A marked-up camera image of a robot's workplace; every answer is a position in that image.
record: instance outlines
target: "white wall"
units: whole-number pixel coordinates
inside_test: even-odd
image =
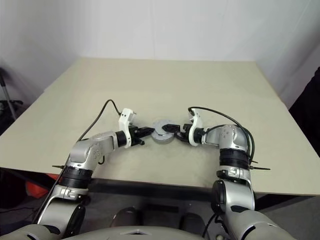
[[[288,107],[320,65],[319,0],[0,1],[2,65],[29,103],[77,56],[253,60]]]

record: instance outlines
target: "black fabric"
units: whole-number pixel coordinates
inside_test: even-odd
[[[27,197],[25,180],[0,168],[0,195],[0,208],[16,207]]]
[[[289,112],[320,157],[320,67]]]

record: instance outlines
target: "tabletop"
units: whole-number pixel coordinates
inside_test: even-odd
[[[319,157],[254,62],[80,58],[0,137],[0,166],[58,174],[78,137],[107,99],[137,115],[138,127],[167,119],[190,123],[188,107],[223,112],[249,129],[255,140],[257,193],[320,195]],[[230,123],[201,111],[204,127]],[[118,131],[110,104],[88,132]],[[121,148],[98,165],[94,178],[175,186],[211,187],[219,150],[174,139]]]

